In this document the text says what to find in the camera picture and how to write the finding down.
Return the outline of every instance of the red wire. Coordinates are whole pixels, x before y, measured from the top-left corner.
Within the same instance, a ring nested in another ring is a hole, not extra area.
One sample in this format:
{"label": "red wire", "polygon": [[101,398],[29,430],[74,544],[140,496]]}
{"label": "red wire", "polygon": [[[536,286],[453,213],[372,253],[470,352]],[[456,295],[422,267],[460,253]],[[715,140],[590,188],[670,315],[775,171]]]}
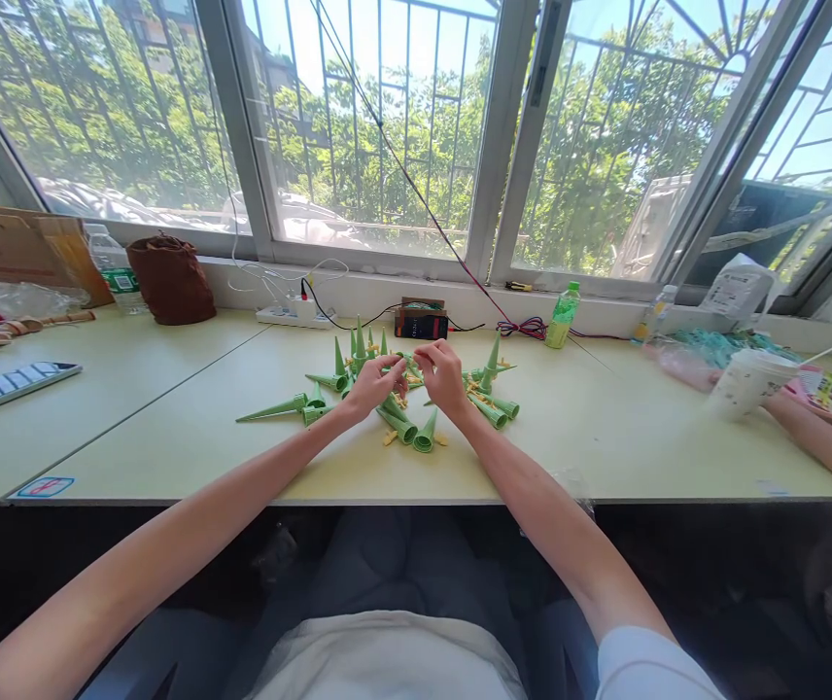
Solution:
{"label": "red wire", "polygon": [[[317,6],[313,0],[310,0],[310,3],[313,4],[313,10],[316,12],[317,17],[319,18],[319,23],[322,25],[323,29],[326,29],[326,26],[322,22],[322,15],[320,14],[320,6]],[[329,20],[329,25],[331,26],[332,31],[335,31],[334,24],[331,22],[331,17],[329,17],[329,11],[326,10],[324,7],[321,8],[321,11],[325,13],[326,18]],[[433,225],[438,230],[438,234],[442,237],[442,240],[445,241],[446,245],[451,249],[452,254],[455,256],[455,260],[458,261],[458,264],[462,267],[462,270],[465,271],[465,274],[471,278],[471,282],[473,282],[477,288],[484,293],[484,296],[494,304],[495,308],[501,313],[503,316],[503,320],[497,323],[497,330],[500,332],[502,337],[508,337],[513,333],[522,333],[523,335],[528,335],[529,337],[536,338],[537,340],[545,340],[545,332],[548,326],[542,321],[542,319],[538,316],[534,316],[533,318],[529,318],[523,323],[517,325],[510,321],[510,317],[506,315],[506,313],[501,309],[501,306],[494,301],[494,298],[491,297],[490,293],[487,291],[487,288],[482,285],[477,278],[471,274],[471,271],[468,269],[468,266],[465,264],[465,261],[462,260],[462,257],[458,254],[458,251],[455,250],[455,246],[452,245],[452,241],[449,240],[448,236],[445,235],[445,231],[442,230],[442,226],[439,224],[438,220],[435,218],[435,214],[433,210],[430,208],[429,204],[423,198],[421,192],[419,192],[419,188],[416,186],[416,183],[413,182],[413,179],[410,177],[409,173],[406,171],[406,168],[403,167],[403,163],[400,162],[399,156],[397,152],[394,150],[393,144],[390,143],[390,139],[387,137],[387,134],[384,132],[384,124],[381,122],[380,118],[377,116],[377,113],[374,111],[373,106],[370,104],[370,100],[367,99],[367,95],[364,94],[364,88],[361,86],[361,82],[358,80],[358,76],[356,75],[353,66],[354,62],[351,58],[348,57],[348,54],[344,51],[344,47],[342,47],[341,53],[338,51],[338,46],[335,45],[335,41],[337,40],[337,32],[336,37],[333,40],[331,34],[326,29],[326,35],[329,38],[329,42],[332,45],[332,48],[335,49],[335,52],[338,53],[338,60],[341,61],[342,66],[345,69],[345,72],[351,77],[351,84],[358,95],[361,97],[361,101],[366,107],[367,111],[370,113],[370,117],[374,120],[374,123],[377,125],[377,130],[380,132],[380,136],[384,141],[384,144],[387,146],[387,150],[390,151],[390,155],[394,157],[394,160],[397,162],[397,166],[400,169],[400,172],[403,173],[403,177],[406,178],[406,182],[409,183],[409,186],[413,189],[416,193],[416,196],[419,197],[419,201],[422,205],[426,208],[427,213],[429,214],[429,218],[433,220]],[[617,338],[615,335],[585,335],[584,333],[580,333],[577,331],[570,331],[574,335],[578,337],[613,337]]]}

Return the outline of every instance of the glass pane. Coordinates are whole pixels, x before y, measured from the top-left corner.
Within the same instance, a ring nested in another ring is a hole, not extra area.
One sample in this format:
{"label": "glass pane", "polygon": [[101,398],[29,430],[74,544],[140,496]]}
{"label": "glass pane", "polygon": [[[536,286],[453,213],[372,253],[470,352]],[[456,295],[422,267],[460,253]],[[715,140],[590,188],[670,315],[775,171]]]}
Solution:
{"label": "glass pane", "polygon": [[54,212],[233,230],[213,93],[191,0],[0,0],[0,124]]}
{"label": "glass pane", "polygon": [[575,3],[513,266],[647,280],[778,4]]}
{"label": "glass pane", "polygon": [[[453,258],[383,144],[346,65],[463,255],[487,108],[496,3],[242,0],[282,230],[296,243]],[[329,40],[332,38],[335,47]]]}
{"label": "glass pane", "polygon": [[793,294],[832,247],[832,29],[688,275],[708,285],[737,253]]}

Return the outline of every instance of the paper cup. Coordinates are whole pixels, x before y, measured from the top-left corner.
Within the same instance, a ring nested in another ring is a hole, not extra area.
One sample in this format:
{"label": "paper cup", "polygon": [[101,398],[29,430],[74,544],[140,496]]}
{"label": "paper cup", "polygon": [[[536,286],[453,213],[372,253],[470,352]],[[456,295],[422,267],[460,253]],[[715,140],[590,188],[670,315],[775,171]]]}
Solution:
{"label": "paper cup", "polygon": [[740,350],[730,359],[705,410],[740,420],[798,375],[798,364],[763,350]]}

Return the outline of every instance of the electrical outlet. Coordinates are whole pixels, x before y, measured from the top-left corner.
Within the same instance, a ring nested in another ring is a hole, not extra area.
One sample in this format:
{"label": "electrical outlet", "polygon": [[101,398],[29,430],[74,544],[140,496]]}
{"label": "electrical outlet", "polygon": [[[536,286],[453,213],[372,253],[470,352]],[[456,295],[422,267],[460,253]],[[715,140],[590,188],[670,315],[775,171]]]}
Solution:
{"label": "electrical outlet", "polygon": [[333,329],[338,318],[323,316],[316,308],[315,301],[303,301],[302,299],[290,299],[290,304],[295,311],[289,308],[274,304],[261,309],[255,314],[261,323],[277,324],[280,326],[299,326],[301,328]]}

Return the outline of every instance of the brown cloth bag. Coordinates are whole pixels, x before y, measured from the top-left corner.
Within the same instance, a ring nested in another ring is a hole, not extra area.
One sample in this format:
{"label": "brown cloth bag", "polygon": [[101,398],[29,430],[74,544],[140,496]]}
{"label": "brown cloth bag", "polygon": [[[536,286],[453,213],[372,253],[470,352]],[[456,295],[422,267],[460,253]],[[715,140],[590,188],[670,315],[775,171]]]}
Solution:
{"label": "brown cloth bag", "polygon": [[168,235],[141,238],[127,247],[141,295],[162,326],[184,326],[215,316],[215,300],[195,248]]}

